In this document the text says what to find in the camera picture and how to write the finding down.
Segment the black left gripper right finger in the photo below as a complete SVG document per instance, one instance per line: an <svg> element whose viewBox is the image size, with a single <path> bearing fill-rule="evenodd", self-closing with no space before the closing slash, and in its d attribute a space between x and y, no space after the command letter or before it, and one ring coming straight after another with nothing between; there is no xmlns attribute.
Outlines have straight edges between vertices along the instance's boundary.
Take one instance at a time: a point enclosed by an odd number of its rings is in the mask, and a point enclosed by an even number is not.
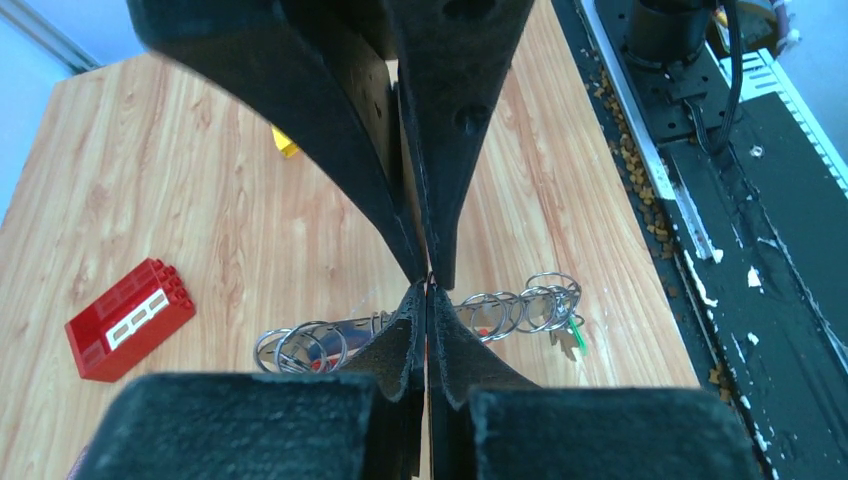
<svg viewBox="0 0 848 480"><path fill-rule="evenodd" d="M464 327L427 288L435 479L758 479L730 408L696 388L544 388Z"/></svg>

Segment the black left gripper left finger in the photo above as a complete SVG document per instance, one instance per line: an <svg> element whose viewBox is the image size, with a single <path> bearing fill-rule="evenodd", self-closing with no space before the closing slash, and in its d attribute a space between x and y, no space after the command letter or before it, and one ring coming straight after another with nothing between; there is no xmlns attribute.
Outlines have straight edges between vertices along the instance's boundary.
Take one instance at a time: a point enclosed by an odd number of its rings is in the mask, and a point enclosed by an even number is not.
<svg viewBox="0 0 848 480"><path fill-rule="evenodd" d="M80 479L409 479L420 470L425 287L324 374L157 373L129 383Z"/></svg>

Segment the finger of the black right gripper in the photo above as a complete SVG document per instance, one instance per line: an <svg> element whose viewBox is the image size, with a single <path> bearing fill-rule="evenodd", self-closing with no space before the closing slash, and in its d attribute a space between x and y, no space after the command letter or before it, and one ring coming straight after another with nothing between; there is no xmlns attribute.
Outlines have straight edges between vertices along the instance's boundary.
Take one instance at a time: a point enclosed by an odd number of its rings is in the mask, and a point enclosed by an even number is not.
<svg viewBox="0 0 848 480"><path fill-rule="evenodd" d="M399 103L429 270L455 286L458 223L533 4L388 1Z"/></svg>
<svg viewBox="0 0 848 480"><path fill-rule="evenodd" d="M290 138L377 229L408 280L427 262L384 61L322 1L132 1L140 41Z"/></svg>

